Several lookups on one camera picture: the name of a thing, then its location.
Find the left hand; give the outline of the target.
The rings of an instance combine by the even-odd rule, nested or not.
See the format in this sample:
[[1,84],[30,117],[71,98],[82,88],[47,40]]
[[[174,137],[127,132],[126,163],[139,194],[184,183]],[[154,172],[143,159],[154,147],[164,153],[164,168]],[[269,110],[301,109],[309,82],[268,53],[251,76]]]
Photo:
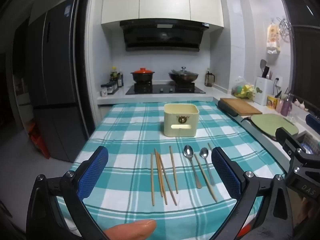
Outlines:
[[139,220],[129,224],[120,224],[104,230],[109,239],[144,240],[152,235],[157,223],[153,219]]

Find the right hand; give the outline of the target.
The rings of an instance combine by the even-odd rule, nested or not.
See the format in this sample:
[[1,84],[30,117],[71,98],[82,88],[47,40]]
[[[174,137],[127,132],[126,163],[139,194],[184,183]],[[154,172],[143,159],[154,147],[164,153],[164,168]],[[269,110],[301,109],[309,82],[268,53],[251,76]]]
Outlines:
[[303,198],[300,210],[300,222],[304,224],[304,231],[311,232],[319,227],[319,202]]

